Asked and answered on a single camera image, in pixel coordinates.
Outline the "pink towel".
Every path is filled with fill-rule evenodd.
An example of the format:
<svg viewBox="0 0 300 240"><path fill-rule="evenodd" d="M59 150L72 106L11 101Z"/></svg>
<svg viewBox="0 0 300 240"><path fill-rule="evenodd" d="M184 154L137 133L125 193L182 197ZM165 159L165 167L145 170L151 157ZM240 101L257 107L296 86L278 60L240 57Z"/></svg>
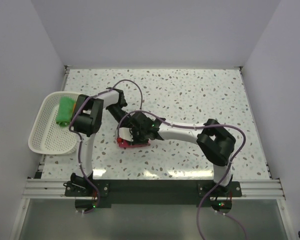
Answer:
<svg viewBox="0 0 300 240"><path fill-rule="evenodd" d="M149 146L150 143L148 140L133 140L133 141L128 141L123 138L118 137L116 139L117 145L120 148L141 148L141 147L146 147Z"/></svg>

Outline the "green towel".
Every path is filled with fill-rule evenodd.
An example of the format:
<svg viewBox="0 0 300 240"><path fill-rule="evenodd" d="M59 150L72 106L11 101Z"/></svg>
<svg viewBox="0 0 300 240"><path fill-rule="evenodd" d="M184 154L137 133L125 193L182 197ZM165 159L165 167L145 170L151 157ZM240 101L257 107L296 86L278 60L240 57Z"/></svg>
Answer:
<svg viewBox="0 0 300 240"><path fill-rule="evenodd" d="M68 96L63 96L60 98L58 112L56 115L56 124L60 127L67 127L72 120L72 115L76 101Z"/></svg>

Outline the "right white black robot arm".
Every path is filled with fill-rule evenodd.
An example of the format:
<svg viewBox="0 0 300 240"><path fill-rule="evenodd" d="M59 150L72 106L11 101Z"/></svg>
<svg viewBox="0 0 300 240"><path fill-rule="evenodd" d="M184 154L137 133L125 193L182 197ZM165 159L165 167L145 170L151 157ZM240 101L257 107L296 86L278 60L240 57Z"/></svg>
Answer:
<svg viewBox="0 0 300 240"><path fill-rule="evenodd" d="M196 144L205 158L213 165L213 192L220 197L230 190L233 178L228 169L235 149L236 139L217 120L208 119L201 126L168 123L165 118L150 119L143 112L128 117L125 124L133 137L140 141L177 140Z"/></svg>

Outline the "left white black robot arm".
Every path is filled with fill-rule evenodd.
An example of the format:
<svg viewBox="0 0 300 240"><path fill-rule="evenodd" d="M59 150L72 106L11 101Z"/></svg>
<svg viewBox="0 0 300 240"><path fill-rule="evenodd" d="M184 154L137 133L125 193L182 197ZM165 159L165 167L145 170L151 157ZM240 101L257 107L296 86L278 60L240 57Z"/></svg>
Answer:
<svg viewBox="0 0 300 240"><path fill-rule="evenodd" d="M127 114L122 108L127 105L124 91L117 88L108 88L95 97L80 94L76 100L69 130L77 134L79 167L71 174L70 182L82 196L89 196L94 190L92 153L96 133L102 124L103 110L109 111L120 122Z"/></svg>

